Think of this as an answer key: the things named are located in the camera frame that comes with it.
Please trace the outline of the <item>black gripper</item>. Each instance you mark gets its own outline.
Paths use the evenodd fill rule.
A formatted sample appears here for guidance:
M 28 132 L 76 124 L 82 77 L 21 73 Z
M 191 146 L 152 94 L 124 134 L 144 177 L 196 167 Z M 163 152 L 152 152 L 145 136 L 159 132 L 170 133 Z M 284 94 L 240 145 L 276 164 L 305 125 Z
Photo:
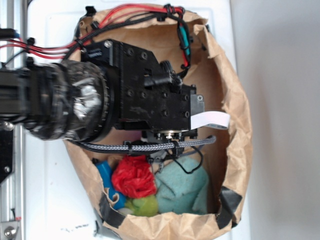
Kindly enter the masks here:
M 158 139 L 196 139 L 191 117 L 204 112 L 195 85 L 183 84 L 169 61 L 147 50 L 108 39 L 84 47 L 82 62 L 98 66 L 104 77 L 104 106 L 99 138 L 111 128 L 151 132 Z

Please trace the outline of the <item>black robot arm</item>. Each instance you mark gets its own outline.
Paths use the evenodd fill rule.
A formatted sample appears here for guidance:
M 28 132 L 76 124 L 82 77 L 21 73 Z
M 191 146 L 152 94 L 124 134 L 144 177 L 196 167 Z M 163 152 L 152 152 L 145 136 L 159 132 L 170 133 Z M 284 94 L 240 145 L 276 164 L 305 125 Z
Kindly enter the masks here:
M 205 103 L 170 62 L 116 40 L 84 48 L 80 61 L 0 71 L 0 119 L 42 140 L 95 143 L 111 129 L 192 131 Z

